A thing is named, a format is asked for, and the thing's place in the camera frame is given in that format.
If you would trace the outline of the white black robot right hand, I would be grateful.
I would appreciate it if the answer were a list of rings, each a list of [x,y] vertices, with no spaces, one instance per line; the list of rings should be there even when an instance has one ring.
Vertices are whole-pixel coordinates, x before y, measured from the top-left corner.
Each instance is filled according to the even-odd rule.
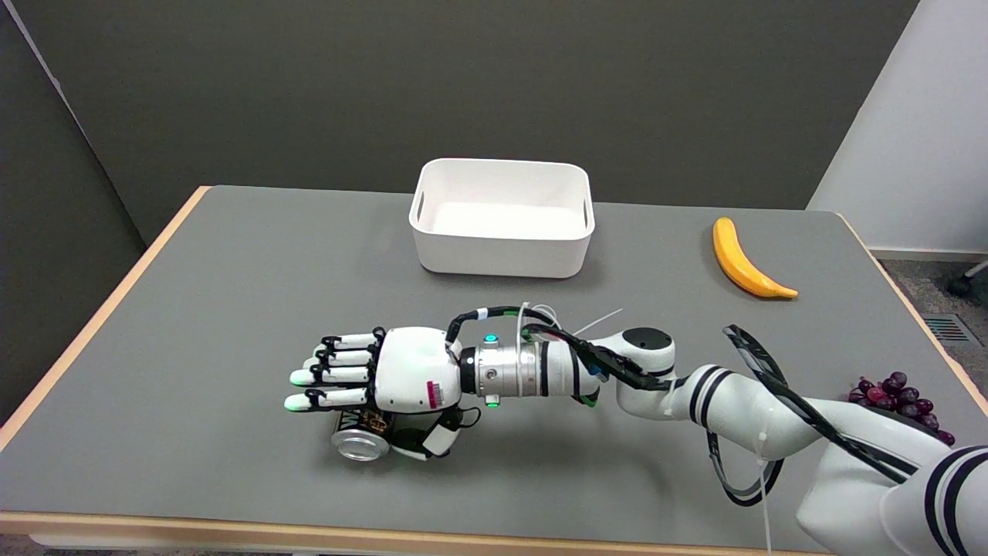
[[[324,337],[290,373],[301,391],[283,407],[293,414],[335,412],[331,444],[353,461],[389,452],[419,461],[444,457],[465,426],[456,348],[430,327]]]

